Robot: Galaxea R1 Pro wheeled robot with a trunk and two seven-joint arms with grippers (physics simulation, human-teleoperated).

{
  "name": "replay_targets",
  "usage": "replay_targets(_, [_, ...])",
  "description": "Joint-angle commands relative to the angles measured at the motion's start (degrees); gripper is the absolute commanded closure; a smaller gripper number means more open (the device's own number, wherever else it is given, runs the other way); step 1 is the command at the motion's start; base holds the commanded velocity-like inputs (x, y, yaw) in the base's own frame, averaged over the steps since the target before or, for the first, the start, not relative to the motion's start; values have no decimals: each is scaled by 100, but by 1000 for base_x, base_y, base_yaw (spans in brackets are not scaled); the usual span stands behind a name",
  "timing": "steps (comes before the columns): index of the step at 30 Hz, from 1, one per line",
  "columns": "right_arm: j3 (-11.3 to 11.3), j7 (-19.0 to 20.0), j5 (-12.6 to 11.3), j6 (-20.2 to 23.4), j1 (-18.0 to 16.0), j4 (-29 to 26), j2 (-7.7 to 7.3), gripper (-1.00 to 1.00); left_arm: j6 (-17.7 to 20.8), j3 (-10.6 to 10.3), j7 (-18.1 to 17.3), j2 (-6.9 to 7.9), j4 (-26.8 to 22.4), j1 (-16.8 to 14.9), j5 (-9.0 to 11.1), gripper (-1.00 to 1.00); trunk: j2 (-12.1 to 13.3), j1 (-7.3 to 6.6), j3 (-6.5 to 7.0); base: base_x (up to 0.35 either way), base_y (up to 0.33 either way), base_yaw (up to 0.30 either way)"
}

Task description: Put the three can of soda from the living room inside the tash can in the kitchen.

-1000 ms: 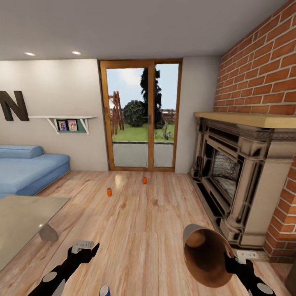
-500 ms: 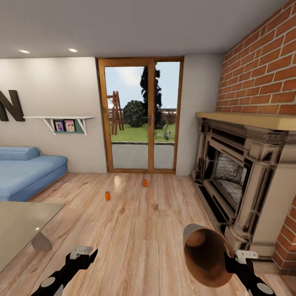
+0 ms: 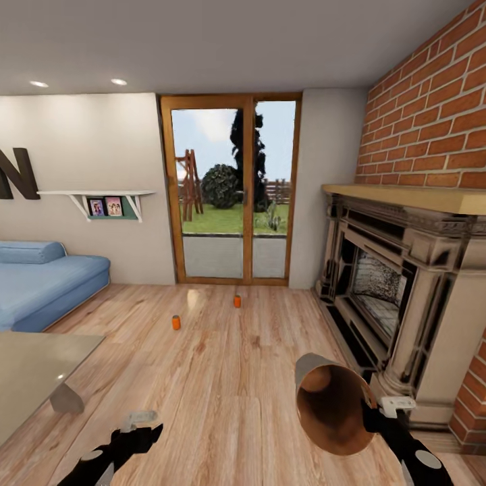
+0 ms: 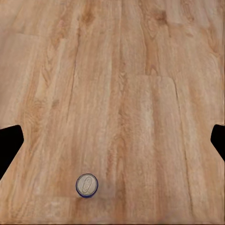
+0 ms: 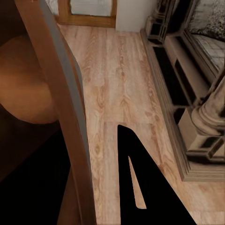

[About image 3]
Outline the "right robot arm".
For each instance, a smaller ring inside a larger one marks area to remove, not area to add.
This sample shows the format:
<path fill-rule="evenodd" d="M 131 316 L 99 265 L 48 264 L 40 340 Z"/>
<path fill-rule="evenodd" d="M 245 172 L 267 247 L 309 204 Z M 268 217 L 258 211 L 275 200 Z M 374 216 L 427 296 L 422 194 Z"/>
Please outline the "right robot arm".
<path fill-rule="evenodd" d="M 408 431 L 403 408 L 414 408 L 410 396 L 379 396 L 378 408 L 369 408 L 361 398 L 363 423 L 367 432 L 381 433 L 402 464 L 407 486 L 454 486 L 441 460 Z"/>

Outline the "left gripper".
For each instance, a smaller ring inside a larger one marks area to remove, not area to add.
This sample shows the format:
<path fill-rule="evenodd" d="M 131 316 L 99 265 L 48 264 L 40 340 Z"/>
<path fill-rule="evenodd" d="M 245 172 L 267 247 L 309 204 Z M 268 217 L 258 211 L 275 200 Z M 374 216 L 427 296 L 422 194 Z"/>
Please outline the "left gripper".
<path fill-rule="evenodd" d="M 120 433 L 120 429 L 112 432 L 111 442 L 122 442 L 126 449 L 126 458 L 124 464 L 130 459 L 133 454 L 147 453 L 153 443 L 157 443 L 160 438 L 163 425 L 159 425 L 153 431 L 151 427 L 136 428 L 136 430 L 129 433 Z"/>

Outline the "trash can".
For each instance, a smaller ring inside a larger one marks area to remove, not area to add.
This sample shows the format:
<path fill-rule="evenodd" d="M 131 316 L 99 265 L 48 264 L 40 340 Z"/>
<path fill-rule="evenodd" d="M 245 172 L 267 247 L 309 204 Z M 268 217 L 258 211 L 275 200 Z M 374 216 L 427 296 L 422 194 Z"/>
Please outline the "trash can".
<path fill-rule="evenodd" d="M 363 385 L 378 408 L 368 383 L 356 372 L 325 358 L 306 353 L 295 366 L 296 414 L 307 438 L 334 456 L 353 456 L 363 451 L 376 433 L 366 431 L 362 405 Z"/>

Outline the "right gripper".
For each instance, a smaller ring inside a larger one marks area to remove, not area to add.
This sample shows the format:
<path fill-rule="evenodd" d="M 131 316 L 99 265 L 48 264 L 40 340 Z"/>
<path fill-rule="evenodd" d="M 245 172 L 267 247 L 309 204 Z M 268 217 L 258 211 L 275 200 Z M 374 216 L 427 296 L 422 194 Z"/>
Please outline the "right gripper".
<path fill-rule="evenodd" d="M 378 408 L 369 408 L 362 398 L 360 399 L 360 403 L 363 409 L 363 423 L 366 431 L 369 433 L 381 433 L 388 447 L 390 446 L 390 433 L 399 431 L 400 429 L 410 433 L 408 431 L 407 414 L 401 408 L 396 411 L 396 414 L 398 414 L 397 418 L 387 418 L 379 412 Z"/>

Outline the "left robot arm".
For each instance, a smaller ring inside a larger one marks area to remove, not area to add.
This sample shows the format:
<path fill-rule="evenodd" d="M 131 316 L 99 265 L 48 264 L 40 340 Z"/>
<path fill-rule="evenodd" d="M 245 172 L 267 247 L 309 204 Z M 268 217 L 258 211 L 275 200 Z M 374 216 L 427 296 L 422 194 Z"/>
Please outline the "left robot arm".
<path fill-rule="evenodd" d="M 57 486 L 110 486 L 113 475 L 133 454 L 147 453 L 157 443 L 163 430 L 159 425 L 136 428 L 134 423 L 150 423 L 157 419 L 157 411 L 125 412 L 121 429 L 112 432 L 109 445 L 100 445 L 78 461 L 78 468 L 65 476 Z"/>

